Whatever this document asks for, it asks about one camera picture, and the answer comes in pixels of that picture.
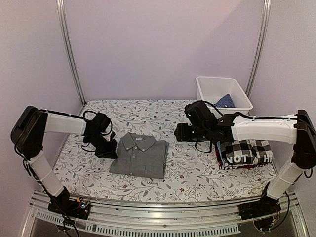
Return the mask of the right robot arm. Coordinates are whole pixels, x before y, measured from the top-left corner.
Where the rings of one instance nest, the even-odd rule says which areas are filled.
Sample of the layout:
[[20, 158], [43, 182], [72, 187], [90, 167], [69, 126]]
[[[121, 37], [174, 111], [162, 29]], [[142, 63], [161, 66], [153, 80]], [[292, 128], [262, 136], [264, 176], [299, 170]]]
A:
[[287, 116], [256, 117], [240, 112], [222, 114], [217, 118], [209, 109], [210, 103], [195, 101], [185, 107], [190, 123], [179, 123], [174, 135], [179, 142], [233, 142], [267, 140], [292, 144], [293, 154], [279, 174], [266, 187], [262, 199], [255, 205], [259, 215], [274, 208], [274, 200], [316, 165], [316, 132], [305, 110]]

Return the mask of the left metal corner post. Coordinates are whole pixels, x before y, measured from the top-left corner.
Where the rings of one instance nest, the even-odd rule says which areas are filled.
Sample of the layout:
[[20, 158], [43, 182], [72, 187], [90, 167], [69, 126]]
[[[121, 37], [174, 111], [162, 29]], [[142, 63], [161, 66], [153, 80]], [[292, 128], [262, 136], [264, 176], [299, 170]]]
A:
[[65, 51], [66, 51], [70, 71], [71, 71], [72, 78], [74, 81], [75, 89], [77, 91], [80, 103], [82, 105], [85, 105], [86, 99], [85, 99], [83, 88], [82, 88], [82, 85], [81, 85], [81, 82], [79, 79], [79, 74], [78, 74], [78, 70], [76, 67], [75, 57], [73, 54], [70, 34], [69, 34], [69, 30], [68, 30], [68, 25], [67, 25], [65, 3], [63, 0], [57, 0], [56, 6], [57, 6], [57, 12], [58, 12], [58, 17], [59, 17], [59, 22], [60, 22], [62, 38], [63, 38], [63, 42], [64, 42], [64, 46], [65, 46]]

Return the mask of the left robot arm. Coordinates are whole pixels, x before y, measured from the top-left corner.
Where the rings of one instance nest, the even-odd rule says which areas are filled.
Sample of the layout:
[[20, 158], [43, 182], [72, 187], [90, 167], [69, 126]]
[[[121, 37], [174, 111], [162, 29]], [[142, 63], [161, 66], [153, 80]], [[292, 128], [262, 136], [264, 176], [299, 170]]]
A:
[[23, 159], [28, 174], [54, 199], [54, 206], [62, 214], [70, 214], [73, 203], [69, 191], [56, 176], [52, 162], [46, 155], [48, 139], [54, 136], [77, 135], [85, 144], [93, 146], [98, 158], [117, 159], [117, 142], [113, 123], [101, 112], [81, 116], [27, 106], [12, 128], [10, 139], [14, 151]]

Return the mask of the floral patterned table cloth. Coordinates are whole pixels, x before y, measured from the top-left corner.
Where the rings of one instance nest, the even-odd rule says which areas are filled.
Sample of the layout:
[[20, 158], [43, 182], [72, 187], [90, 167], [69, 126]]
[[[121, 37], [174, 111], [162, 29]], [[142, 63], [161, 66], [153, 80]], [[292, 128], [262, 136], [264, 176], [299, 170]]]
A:
[[106, 114], [116, 140], [131, 132], [169, 143], [164, 179], [109, 172], [111, 159], [98, 158], [93, 147], [82, 149], [82, 137], [70, 135], [54, 166], [54, 173], [71, 194], [120, 201], [190, 203], [259, 196], [275, 176], [271, 164], [221, 170], [208, 143], [177, 142], [174, 129], [188, 120], [187, 100], [97, 100], [84, 107], [87, 118]]

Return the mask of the grey long sleeve shirt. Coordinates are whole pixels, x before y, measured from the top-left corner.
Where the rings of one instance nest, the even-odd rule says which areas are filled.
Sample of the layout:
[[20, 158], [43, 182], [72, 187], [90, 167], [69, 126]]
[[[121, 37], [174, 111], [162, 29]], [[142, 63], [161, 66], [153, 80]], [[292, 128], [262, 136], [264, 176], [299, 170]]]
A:
[[163, 179], [169, 143], [154, 136], [125, 134], [117, 146], [118, 158], [109, 172], [143, 178]]

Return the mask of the right metal corner post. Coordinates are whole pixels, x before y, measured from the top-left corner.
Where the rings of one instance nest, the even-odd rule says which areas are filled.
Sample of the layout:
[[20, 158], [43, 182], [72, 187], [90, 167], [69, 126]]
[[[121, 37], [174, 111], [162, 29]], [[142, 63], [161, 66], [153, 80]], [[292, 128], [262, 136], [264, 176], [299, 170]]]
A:
[[269, 24], [269, 17], [270, 17], [270, 12], [271, 12], [271, 2], [272, 2], [271, 0], [264, 0], [264, 4], [263, 4], [262, 19], [261, 19], [261, 24], [260, 24], [260, 29], [259, 29], [257, 46], [256, 46], [254, 60], [253, 60], [252, 67], [250, 70], [249, 80], [248, 80], [246, 92], [245, 92], [248, 97], [251, 96], [251, 93], [255, 84], [255, 79], [258, 72], [262, 51], [264, 48], [265, 38], [266, 38], [268, 24]]

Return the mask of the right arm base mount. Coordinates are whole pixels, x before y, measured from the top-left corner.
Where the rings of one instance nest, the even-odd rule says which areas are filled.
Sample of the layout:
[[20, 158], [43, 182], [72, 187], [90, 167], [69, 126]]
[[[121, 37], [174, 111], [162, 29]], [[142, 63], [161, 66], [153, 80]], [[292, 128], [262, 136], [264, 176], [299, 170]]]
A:
[[242, 220], [253, 219], [281, 211], [278, 200], [262, 196], [258, 201], [240, 204], [238, 213]]

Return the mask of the white plastic bin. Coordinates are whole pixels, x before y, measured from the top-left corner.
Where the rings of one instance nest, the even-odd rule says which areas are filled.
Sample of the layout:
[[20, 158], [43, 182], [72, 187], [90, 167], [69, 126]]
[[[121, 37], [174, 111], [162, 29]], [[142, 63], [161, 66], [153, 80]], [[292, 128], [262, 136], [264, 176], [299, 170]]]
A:
[[198, 76], [196, 83], [198, 100], [208, 101], [215, 105], [222, 97], [230, 95], [235, 107], [220, 107], [219, 110], [223, 114], [235, 112], [247, 114], [253, 109], [252, 103], [240, 84], [233, 78]]

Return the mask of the aluminium front rail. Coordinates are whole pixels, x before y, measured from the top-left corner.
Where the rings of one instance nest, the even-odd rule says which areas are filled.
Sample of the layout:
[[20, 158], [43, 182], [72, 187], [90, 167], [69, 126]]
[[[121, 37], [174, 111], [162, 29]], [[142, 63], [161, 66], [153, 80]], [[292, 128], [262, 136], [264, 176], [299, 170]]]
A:
[[256, 219], [243, 220], [240, 204], [255, 198], [196, 203], [137, 203], [91, 200], [87, 220], [63, 224], [60, 214], [48, 210], [49, 198], [34, 192], [21, 235], [24, 237], [309, 237], [294, 192], [280, 199], [281, 212], [271, 231], [259, 231]]

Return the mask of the metal corner post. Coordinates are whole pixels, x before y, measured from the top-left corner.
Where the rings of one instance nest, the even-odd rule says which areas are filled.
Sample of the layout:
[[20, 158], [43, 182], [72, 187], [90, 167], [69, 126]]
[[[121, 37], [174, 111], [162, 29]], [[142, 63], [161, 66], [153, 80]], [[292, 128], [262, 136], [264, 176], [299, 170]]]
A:
[[74, 81], [75, 89], [77, 91], [80, 103], [82, 105], [85, 105], [86, 99], [85, 99], [83, 88], [82, 88], [82, 85], [81, 85], [81, 82], [79, 79], [79, 74], [78, 74], [78, 70], [76, 67], [75, 57], [73, 54], [70, 34], [69, 34], [69, 30], [68, 30], [68, 25], [67, 25], [65, 3], [63, 0], [57, 0], [56, 6], [57, 6], [57, 12], [58, 12], [58, 17], [59, 17], [59, 22], [60, 22], [62, 38], [63, 38], [63, 42], [64, 42], [64, 46], [65, 46], [65, 51], [66, 51], [70, 71], [71, 71], [72, 78]]
[[264, 48], [265, 38], [266, 38], [268, 24], [269, 24], [269, 17], [270, 17], [270, 12], [271, 12], [271, 2], [272, 2], [271, 0], [264, 0], [264, 4], [263, 4], [262, 19], [261, 19], [261, 24], [260, 24], [260, 29], [259, 29], [257, 46], [256, 46], [254, 60], [253, 60], [252, 67], [250, 70], [249, 80], [248, 80], [246, 92], [245, 92], [248, 97], [251, 96], [251, 93], [255, 84], [255, 79], [258, 72], [262, 51]]

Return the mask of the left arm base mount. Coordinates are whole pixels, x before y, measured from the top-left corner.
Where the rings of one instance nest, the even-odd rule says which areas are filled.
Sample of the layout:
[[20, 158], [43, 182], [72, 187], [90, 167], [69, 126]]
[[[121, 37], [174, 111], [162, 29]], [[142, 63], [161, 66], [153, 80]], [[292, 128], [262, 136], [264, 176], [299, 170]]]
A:
[[68, 196], [59, 195], [52, 197], [48, 210], [68, 217], [87, 220], [90, 214], [91, 202], [83, 200], [81, 197], [76, 200]]

